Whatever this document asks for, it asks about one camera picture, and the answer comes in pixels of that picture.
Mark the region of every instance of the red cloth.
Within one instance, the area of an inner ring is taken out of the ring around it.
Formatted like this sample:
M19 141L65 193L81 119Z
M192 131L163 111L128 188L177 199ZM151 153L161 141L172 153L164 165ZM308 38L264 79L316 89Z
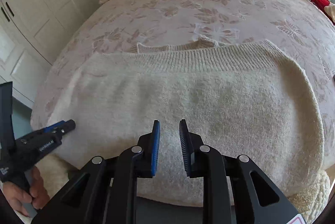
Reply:
M331 21L333 24L333 19L325 12L325 7L329 6L330 1L329 0L311 0Z

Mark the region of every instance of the knitted sweater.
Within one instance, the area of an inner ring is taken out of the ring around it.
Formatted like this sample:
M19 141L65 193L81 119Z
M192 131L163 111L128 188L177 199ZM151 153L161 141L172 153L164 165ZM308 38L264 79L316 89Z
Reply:
M110 158L161 123L158 170L137 194L202 205L202 179L183 167L178 124L223 155L246 154L287 195L311 186L323 160L318 105L304 71L269 41L142 54L95 53L73 75L49 119L74 119L56 153L81 168Z

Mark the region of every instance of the bed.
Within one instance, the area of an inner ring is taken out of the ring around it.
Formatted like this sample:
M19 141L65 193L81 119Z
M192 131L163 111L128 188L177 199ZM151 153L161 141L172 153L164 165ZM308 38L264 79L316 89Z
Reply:
M199 36L224 44L267 39L305 70L322 116L325 140L322 169L335 163L335 29L308 0L101 2L103 5L74 34L41 86L31 118L34 129L56 122L54 116L50 117L64 87L96 52L140 53L148 46L182 45L196 41ZM82 166L90 156L83 155Z

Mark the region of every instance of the white wardrobe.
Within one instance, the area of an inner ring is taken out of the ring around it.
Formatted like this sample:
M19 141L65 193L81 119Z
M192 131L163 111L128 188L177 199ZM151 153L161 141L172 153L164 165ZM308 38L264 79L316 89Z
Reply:
M99 0L0 0L0 83L32 107L51 65Z

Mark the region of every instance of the ribbed knit cuff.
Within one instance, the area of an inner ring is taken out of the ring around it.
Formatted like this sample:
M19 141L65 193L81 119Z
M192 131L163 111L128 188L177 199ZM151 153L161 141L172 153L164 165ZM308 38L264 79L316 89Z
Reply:
M123 64L123 71L138 73L245 71L276 66L287 61L284 53L270 41L185 51L103 56L112 59L112 63L118 64L119 68Z

